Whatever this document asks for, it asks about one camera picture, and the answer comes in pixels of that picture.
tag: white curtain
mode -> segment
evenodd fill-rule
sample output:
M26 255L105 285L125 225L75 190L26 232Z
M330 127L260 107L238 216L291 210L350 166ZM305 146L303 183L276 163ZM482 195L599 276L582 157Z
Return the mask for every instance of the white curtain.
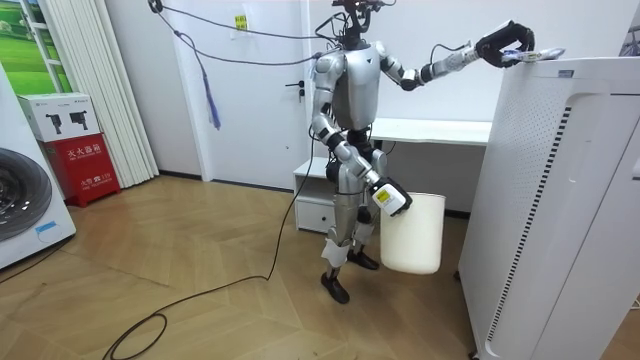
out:
M118 181L158 175L104 0L40 0L74 91L91 96Z

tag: black wire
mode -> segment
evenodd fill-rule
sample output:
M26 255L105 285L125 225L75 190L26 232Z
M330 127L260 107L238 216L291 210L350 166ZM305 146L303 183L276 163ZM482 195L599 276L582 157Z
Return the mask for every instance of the black wire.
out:
M458 47L457 47L457 48L455 48L455 49L452 49L452 48L450 48L450 47L448 47L448 46L444 46L444 45L442 45L442 44L435 44L435 45L433 46L433 49L431 49L431 56L429 57L429 63L430 63L430 64L433 64L433 54L436 52L436 49L437 49L437 48L439 48L439 47L441 47L441 48L443 48L443 49L445 49L445 50L449 50L449 51L458 51L458 50L462 50L462 49L464 49L465 45L461 45L461 46L458 46Z
M344 32L343 32L343 34L340 34L340 33L336 34L336 30L335 30L335 26L333 24L333 20L340 20L340 21L346 22L347 21L347 17L342 12L338 12L338 13L335 13L335 14L331 15L331 17L329 17L327 20L324 21L324 23L322 23L320 26L318 26L316 28L315 34L319 38L328 40L331 43L331 45L335 47L335 46L339 45L341 36L344 35ZM320 33L320 30L324 29L325 26L327 26L329 24L331 24L331 33L334 36L332 38Z
M165 305L163 307L161 307L160 309L154 311L153 313L151 313L151 315L147 316L146 318L138 321L137 323L135 323L132 327L130 327L127 331L125 331L122 335L120 335L120 337L109 347L109 349L107 350L107 352L104 354L104 356L102 357L102 360L132 360L137 358L138 356L142 355L143 353L145 353L147 350L151 349L157 342L158 340L160 340L160 338L162 337L162 335L164 334L165 330L167 330L167 326L169 323L169 320L167 318L167 316L165 314L162 314L161 311L166 310L170 307L176 306L178 304L181 304L185 301L191 300L193 298L202 296L202 295L206 295L206 294L210 294L212 292L218 291L218 290L222 290L224 288L227 288L229 286L244 282L244 281L248 281L248 280L253 280L253 279L260 279L260 280L265 280L265 281L269 281L271 280L271 276L273 275L273 271L276 268L276 263L278 261L278 254L280 253L280 241L282 240L282 231L284 230L284 224L287 221L287 217L289 217L289 213L291 212L291 207L293 207L293 204L295 203L296 199L298 198L298 195L300 195L300 191L302 190L302 188L304 187L304 184L307 182L307 179L309 178L309 173L311 172L311 166L313 165L313 141L311 142L311 159L309 160L309 167L307 168L307 173L304 175L304 179L302 180L302 183L300 184L300 187L298 188L298 191L296 192L296 194L294 195L293 199L291 200L291 202L289 203L289 207L287 208L287 211L284 214L284 217L282 218L282 223L280 224L280 232L278 233L278 241L276 242L276 249L275 249L275 254L273 256L273 262L271 264L271 270L269 270L269 275L264 276L264 275L253 275L253 276L248 276L245 278L242 278L240 280L236 280L234 282L231 282L229 284L226 285L222 285L219 286L215 289L211 289L211 290L207 290L207 291L203 291L203 292L199 292L197 294L193 294L191 296L188 296L186 298L180 299L178 301L174 301L168 305ZM136 329L138 329L140 326L142 326L143 324L145 324L147 321L153 319L153 318L160 318L162 319L162 330L160 330L160 333L158 334L158 336L156 336L156 338L149 344L147 345L147 347L145 347L144 349L142 349L141 351L125 357L125 358L117 358L114 356L116 350L118 350L118 347L122 344L122 342L129 336L131 335L132 332L134 332Z
M396 145L397 145L397 144L398 144L397 142L395 142L395 141L393 142L393 146L391 147L391 150L389 150L389 152L387 153L387 155L390 155L390 154L393 152L393 149L395 149L395 148L396 148Z
M202 63L202 59L200 59L200 54L198 54L198 52L195 50L196 42L193 41L191 36L189 36L189 35L187 35L185 33L180 33L180 35L186 37L187 39L189 39L189 42L191 42L191 45L189 47L194 49L193 50L193 54L196 56L196 60L198 60L198 64L200 65L200 68L203 69L203 71L204 71L204 64Z
M47 260L47 258L49 258L49 256L53 255L53 254L54 254L54 253L56 253L58 250L60 250L63 246L65 246L65 245L69 242L69 240L71 240L71 238L68 238L68 239L66 239L66 240L63 240L63 241L60 243L60 245L56 246L56 248L55 248L55 249L51 250L51 252L50 252L50 253L48 253L46 256L44 256L42 259L40 259L40 260L36 261L35 263L33 263L33 264L29 265L28 267L26 267L26 268L24 268L24 269L22 269L22 270L18 271L17 273L15 273L15 274L13 274L13 275L9 276L8 278L1 280L1 281L0 281L0 284L4 284L4 283L6 283L7 281L9 281L9 280L13 279L14 277L16 277L16 276L18 276L18 275L22 274L23 272L25 272L25 271L27 271L27 270L29 270L29 269L33 268L34 266L36 266L36 265L40 264L41 262L43 262L43 261Z
M311 138L311 140L313 141L318 141L318 142L322 142L321 139L315 137L315 135L313 134L313 128L312 126L309 126L309 131L307 131L307 135L309 135L309 137Z
M217 23L215 21L211 21L209 19L205 19L205 18L202 18L200 16L193 15L193 14L188 13L188 12L183 11L183 10L174 9L174 8L166 6L166 5L164 5L164 9L169 10L169 11L173 11L173 12L177 12L179 14L186 15L186 16L192 17L192 18L200 20L200 21L204 21L204 22L212 24L212 25L224 27L224 28L231 29L231 30L237 30L237 31L242 31L242 32L246 32L246 33L251 33L251 34L272 36L272 37L278 37L278 38L283 38L283 39L294 39L294 40L324 39L324 38L322 38L320 36L292 36L292 35L273 34L273 33L267 33L267 32L262 32L262 31L249 30L249 29L238 29L235 26Z
M298 65L298 64L302 64L304 62L307 62L309 60L318 59L322 55L321 53L315 53L312 56L309 56L309 57L304 58L302 60L290 61L290 62L276 62L276 63L267 63L267 62L259 62L259 61L247 61L247 60L234 60L234 59L221 58L221 57L210 55L210 54L207 54L207 53L204 53L204 52L198 50L198 48L196 47L195 42L193 40L191 40L192 44L190 44L184 39L184 37L190 38L189 35L181 32L181 31L176 30L176 28L174 28L173 25L171 25L169 23L169 21L167 21L167 19L165 19L164 16L162 16L162 14L160 14L160 13L157 13L157 14L158 14L158 16L160 16L162 21L164 21L164 23L171 29L173 34L176 37L178 37L178 39L180 39L180 41L185 43L185 45L187 45L189 48L191 48L191 50L193 50L197 54L200 54L200 55L202 55L204 57L207 57L209 59L214 59L214 60L228 62L228 63L235 63L235 64L260 65L260 66L289 66L289 65Z

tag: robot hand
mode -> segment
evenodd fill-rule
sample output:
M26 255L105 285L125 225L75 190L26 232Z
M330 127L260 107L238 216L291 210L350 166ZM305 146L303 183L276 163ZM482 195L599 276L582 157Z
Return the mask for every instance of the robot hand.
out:
M508 68L520 61L502 61L503 53L501 50L516 41L519 41L521 44L517 48L520 51L532 51L535 46L533 31L510 20L498 28L498 30L480 39L480 41L476 43L475 50L478 56L489 64L498 68Z
M382 177L369 188L373 201L389 216L396 216L411 207L413 199L388 177Z

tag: red fire extinguisher box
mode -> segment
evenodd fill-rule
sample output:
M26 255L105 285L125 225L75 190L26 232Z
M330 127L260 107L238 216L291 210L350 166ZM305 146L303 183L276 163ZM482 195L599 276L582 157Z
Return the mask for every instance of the red fire extinguisher box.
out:
M86 207L90 201L120 192L102 134L43 145L68 205Z

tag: door handle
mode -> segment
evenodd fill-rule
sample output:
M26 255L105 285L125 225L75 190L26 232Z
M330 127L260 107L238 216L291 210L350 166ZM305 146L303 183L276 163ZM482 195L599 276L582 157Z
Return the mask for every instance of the door handle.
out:
M638 161L636 162L635 166L633 167L633 180L638 180L640 181L640 158L638 158Z
M298 86L300 88L304 88L304 80L300 80L297 83L293 83L293 84L287 84L285 86Z

